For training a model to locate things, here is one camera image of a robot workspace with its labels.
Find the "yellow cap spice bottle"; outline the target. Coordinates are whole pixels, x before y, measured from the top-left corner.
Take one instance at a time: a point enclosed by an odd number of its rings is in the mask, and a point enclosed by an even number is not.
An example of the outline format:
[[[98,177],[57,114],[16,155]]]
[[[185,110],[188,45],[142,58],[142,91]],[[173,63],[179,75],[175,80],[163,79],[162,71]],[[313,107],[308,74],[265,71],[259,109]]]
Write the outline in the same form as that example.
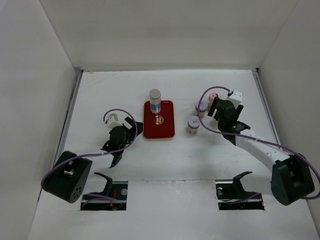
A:
[[[213,118],[213,119],[210,121],[210,125],[211,125],[212,127],[216,128],[217,125],[218,125],[218,121]]]

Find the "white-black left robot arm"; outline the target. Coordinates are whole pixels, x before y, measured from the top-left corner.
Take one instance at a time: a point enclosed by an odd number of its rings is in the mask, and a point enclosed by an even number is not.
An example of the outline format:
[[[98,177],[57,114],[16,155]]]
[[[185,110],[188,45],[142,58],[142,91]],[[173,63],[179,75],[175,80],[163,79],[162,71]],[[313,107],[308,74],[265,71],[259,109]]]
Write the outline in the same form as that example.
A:
[[[110,167],[113,168],[122,159],[124,150],[142,133],[142,122],[136,122],[130,117],[126,117],[125,121],[130,128],[124,124],[114,126],[109,132],[109,140],[101,148],[102,153],[77,155],[64,151],[41,180],[41,188],[70,204],[76,202],[83,193],[93,164],[88,158],[110,155]]]

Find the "tall jar blue label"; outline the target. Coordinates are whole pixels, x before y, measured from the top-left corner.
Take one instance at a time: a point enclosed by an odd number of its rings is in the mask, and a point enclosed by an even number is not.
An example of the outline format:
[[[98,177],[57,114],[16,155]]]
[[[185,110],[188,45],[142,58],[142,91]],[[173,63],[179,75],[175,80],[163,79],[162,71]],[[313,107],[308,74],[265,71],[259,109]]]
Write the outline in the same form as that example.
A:
[[[153,114],[158,114],[161,111],[161,92],[158,89],[152,89],[149,92],[150,110]]]

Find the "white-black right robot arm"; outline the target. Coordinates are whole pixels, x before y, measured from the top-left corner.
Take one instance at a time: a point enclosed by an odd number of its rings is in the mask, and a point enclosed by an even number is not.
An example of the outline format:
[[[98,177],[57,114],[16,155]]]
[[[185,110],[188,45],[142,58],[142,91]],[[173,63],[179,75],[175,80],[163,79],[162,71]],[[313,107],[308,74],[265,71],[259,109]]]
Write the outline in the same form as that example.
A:
[[[216,98],[208,112],[217,121],[223,137],[234,146],[255,157],[271,172],[271,192],[275,199],[288,206],[299,199],[311,199],[315,190],[311,170],[306,158],[289,148],[260,139],[250,126],[238,120],[243,109],[230,100]]]

